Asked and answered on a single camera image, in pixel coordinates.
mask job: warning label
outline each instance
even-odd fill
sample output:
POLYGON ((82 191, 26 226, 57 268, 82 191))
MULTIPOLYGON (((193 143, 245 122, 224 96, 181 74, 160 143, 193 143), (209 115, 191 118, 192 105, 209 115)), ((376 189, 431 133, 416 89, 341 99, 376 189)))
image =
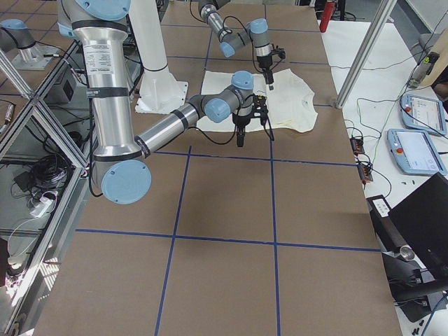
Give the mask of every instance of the warning label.
POLYGON ((112 75, 113 55, 109 44, 84 46, 85 66, 90 75, 112 75))

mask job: red cylinder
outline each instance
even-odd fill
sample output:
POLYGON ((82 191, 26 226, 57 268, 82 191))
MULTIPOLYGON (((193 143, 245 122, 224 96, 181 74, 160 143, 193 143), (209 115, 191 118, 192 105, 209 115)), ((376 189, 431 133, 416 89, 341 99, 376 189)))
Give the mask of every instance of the red cylinder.
POLYGON ((325 4, 325 8, 323 9, 323 14, 321 16, 321 24, 319 26, 321 33, 325 33, 327 31, 328 23, 333 16, 333 12, 335 11, 335 5, 336 3, 332 0, 328 0, 325 4))

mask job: label on robot arm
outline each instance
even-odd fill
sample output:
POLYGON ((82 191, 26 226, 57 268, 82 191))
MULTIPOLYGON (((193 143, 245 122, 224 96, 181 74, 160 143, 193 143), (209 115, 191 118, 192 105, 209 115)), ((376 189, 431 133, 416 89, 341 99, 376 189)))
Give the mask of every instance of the label on robot arm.
POLYGON ((85 68, 90 75, 113 75, 112 47, 109 44, 84 46, 85 68))
POLYGON ((377 208, 379 214, 381 217, 387 217, 389 216, 389 207, 385 203, 383 199, 374 199, 373 204, 375 205, 375 208, 377 208))

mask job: computer monitor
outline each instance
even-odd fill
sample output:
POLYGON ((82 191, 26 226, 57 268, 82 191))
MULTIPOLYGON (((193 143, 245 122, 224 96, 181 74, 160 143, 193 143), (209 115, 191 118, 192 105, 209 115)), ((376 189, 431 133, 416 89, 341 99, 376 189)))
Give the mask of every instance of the computer monitor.
POLYGON ((448 279, 448 180, 434 174, 389 217, 434 278, 448 279))

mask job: white desk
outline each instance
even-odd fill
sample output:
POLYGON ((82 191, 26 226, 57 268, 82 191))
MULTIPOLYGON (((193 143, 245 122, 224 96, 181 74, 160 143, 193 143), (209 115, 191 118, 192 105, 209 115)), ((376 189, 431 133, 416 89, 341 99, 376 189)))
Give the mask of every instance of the white desk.
MULTIPOLYGON (((368 22, 330 21, 328 30, 326 33, 322 34, 322 38, 328 61, 331 66, 351 66, 368 27, 368 22)), ((388 23, 381 33, 377 44, 374 46, 364 69, 387 67, 391 64, 401 62, 410 56, 411 53, 401 39, 397 29, 393 24, 388 23)), ((397 99, 415 65, 416 62, 414 58, 410 58, 402 64, 392 66, 389 69, 362 71, 345 107, 343 108, 344 118, 353 121, 354 127, 360 129, 364 136, 378 136, 378 133, 360 124, 356 108, 357 98, 366 98, 375 101, 397 99)), ((348 72, 348 69, 332 68, 332 77, 338 92, 340 91, 348 72)), ((435 98, 435 94, 430 88, 414 92, 411 91, 411 93, 423 97, 435 98)), ((405 128, 400 119, 399 108, 398 103, 389 101, 382 103, 360 101, 360 112, 363 123, 378 130, 384 128, 382 137, 379 140, 377 155, 374 160, 374 168, 384 174, 392 184, 392 192, 387 199, 392 207, 428 179, 427 176, 404 175, 396 165, 395 160, 392 158, 389 148, 387 147, 387 130, 391 128, 405 128)), ((352 124, 346 121, 346 126, 350 127, 352 124)), ((431 138, 438 151, 448 151, 448 140, 438 136, 431 136, 431 138)), ((375 156, 376 144, 376 139, 366 138, 364 140, 365 151, 372 160, 375 156)), ((445 165, 448 165, 448 155, 442 155, 442 159, 445 165)), ((389 185, 386 180, 376 173, 373 173, 373 178, 374 181, 366 185, 365 196, 370 197, 379 194, 386 195, 389 191, 389 185)), ((410 323, 400 309, 397 309, 397 315, 400 320, 403 335, 410 335, 413 329, 419 327, 418 322, 410 323)), ((438 311, 434 315, 425 336, 446 335, 447 332, 448 311, 438 311)))

